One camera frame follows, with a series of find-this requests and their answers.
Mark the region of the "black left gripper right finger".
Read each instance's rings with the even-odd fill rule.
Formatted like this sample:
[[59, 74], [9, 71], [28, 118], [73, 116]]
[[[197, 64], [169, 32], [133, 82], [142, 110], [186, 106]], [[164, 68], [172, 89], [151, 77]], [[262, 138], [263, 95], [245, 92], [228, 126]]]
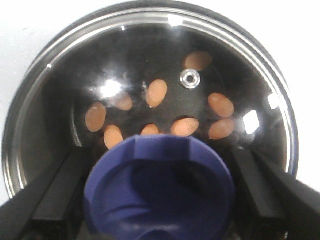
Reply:
[[234, 223], [242, 240], [318, 240], [320, 194], [258, 152], [229, 153], [236, 200]]

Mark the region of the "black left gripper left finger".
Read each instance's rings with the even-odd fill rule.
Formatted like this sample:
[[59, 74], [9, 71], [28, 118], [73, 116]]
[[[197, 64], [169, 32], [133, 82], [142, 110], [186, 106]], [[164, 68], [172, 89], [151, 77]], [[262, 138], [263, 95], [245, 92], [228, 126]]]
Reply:
[[91, 150], [74, 147], [0, 208], [2, 240], [75, 240]]

